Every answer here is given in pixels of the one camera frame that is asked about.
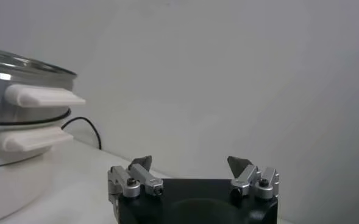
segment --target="stainless steel pot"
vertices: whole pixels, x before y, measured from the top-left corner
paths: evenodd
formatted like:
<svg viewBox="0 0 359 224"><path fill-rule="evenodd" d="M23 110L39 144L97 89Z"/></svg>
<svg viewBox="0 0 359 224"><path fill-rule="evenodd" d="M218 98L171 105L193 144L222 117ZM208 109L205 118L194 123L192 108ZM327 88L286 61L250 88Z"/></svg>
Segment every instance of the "stainless steel pot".
<svg viewBox="0 0 359 224"><path fill-rule="evenodd" d="M75 78L66 69L0 51L0 125L40 124L67 117L68 107L19 107L6 101L4 93L14 84L72 90Z"/></svg>
<svg viewBox="0 0 359 224"><path fill-rule="evenodd" d="M56 124L70 105L75 73L0 51L0 166L32 158L72 139Z"/></svg>

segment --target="white wall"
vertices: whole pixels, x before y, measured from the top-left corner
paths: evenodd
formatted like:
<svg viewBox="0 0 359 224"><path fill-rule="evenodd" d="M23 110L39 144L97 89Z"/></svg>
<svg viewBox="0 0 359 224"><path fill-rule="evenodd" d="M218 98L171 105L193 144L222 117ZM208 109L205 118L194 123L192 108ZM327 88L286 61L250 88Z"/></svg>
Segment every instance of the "white wall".
<svg viewBox="0 0 359 224"><path fill-rule="evenodd" d="M110 152L175 177L249 158L283 218L359 215L359 0L0 0L0 48L79 73Z"/></svg>

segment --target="silver bracket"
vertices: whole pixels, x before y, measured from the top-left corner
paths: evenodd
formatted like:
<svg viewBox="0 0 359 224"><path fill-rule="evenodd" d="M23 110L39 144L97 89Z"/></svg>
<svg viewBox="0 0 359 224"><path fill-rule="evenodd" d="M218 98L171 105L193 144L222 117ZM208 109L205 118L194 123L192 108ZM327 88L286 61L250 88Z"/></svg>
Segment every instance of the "silver bracket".
<svg viewBox="0 0 359 224"><path fill-rule="evenodd" d="M140 164L133 164L129 170L130 176L140 181L145 186L145 192L153 196L161 196L163 194L163 180L154 177Z"/></svg>
<svg viewBox="0 0 359 224"><path fill-rule="evenodd" d="M250 186L260 178L260 171L257 166L248 165L238 178L231 183L231 193L237 192L241 197L248 195Z"/></svg>
<svg viewBox="0 0 359 224"><path fill-rule="evenodd" d="M127 198L140 195L141 184L132 178L122 166L113 166L107 172L108 200L113 204L114 215L119 220L118 199L122 194Z"/></svg>
<svg viewBox="0 0 359 224"><path fill-rule="evenodd" d="M255 195L261 199L271 199L279 194L279 173L267 167L260 180L255 184Z"/></svg>

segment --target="bolt head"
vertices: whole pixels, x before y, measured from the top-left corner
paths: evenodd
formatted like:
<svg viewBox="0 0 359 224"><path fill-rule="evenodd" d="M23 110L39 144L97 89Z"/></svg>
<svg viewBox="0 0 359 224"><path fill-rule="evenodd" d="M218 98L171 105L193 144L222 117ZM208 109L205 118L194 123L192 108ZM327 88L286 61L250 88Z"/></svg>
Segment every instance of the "bolt head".
<svg viewBox="0 0 359 224"><path fill-rule="evenodd" d="M259 180L259 186L260 187L267 187L267 186L269 186L269 181L267 179L260 179Z"/></svg>
<svg viewBox="0 0 359 224"><path fill-rule="evenodd" d="M137 183L136 179L134 179L133 177L129 178L127 181L126 181L126 184L128 186L133 186Z"/></svg>

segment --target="white appliance base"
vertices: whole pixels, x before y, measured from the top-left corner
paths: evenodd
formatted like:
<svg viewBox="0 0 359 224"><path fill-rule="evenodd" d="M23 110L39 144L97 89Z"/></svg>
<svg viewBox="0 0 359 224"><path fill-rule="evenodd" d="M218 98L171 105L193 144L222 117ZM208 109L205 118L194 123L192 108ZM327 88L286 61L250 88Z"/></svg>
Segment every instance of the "white appliance base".
<svg viewBox="0 0 359 224"><path fill-rule="evenodd" d="M0 219L37 198L52 179L50 155L0 166Z"/></svg>

